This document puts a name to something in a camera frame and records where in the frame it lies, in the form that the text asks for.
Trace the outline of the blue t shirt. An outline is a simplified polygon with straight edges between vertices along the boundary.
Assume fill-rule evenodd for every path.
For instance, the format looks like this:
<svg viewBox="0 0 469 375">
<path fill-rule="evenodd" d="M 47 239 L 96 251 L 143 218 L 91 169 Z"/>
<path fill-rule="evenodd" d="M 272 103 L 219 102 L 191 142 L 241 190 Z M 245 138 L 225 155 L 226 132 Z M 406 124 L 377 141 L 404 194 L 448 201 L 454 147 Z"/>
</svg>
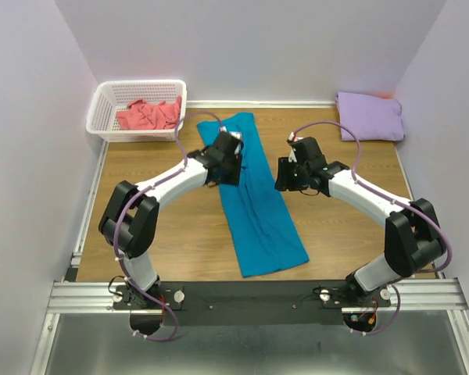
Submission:
<svg viewBox="0 0 469 375">
<path fill-rule="evenodd" d="M 310 258 L 298 235 L 263 150 L 255 116 L 240 112 L 222 121 L 243 141 L 238 185 L 219 186 L 221 204 L 243 277 L 288 270 Z"/>
</svg>

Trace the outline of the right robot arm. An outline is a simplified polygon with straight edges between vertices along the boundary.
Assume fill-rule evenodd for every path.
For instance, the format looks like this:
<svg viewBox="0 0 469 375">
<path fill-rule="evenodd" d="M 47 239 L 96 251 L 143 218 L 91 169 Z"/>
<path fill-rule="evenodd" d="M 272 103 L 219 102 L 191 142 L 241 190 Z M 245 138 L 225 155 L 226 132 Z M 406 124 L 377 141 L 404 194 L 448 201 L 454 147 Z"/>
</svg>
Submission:
<svg viewBox="0 0 469 375">
<path fill-rule="evenodd" d="M 354 306 L 393 281 L 411 277 L 445 255 L 434 206 L 426 199 L 411 201 L 380 189 L 356 175 L 347 165 L 327 162 L 312 137 L 290 135 L 289 156 L 278 160 L 275 189 L 313 190 L 361 211 L 384 230 L 384 250 L 374 260 L 351 272 L 341 297 Z"/>
</svg>

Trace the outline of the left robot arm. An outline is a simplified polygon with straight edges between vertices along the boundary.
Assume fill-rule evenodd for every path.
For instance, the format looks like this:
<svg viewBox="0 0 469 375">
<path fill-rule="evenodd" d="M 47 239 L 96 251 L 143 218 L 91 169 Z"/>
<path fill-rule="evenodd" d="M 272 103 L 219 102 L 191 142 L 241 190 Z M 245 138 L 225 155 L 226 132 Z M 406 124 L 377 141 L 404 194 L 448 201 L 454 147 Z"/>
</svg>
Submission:
<svg viewBox="0 0 469 375">
<path fill-rule="evenodd" d="M 168 171 L 137 184 L 124 180 L 114 188 L 98 230 L 113 246 L 131 300 L 138 307 L 147 309 L 164 304 L 159 275 L 149 255 L 160 212 L 196 188 L 236 186 L 242 170 L 243 147 L 242 135 L 223 127 L 212 144 L 185 154 Z"/>
</svg>

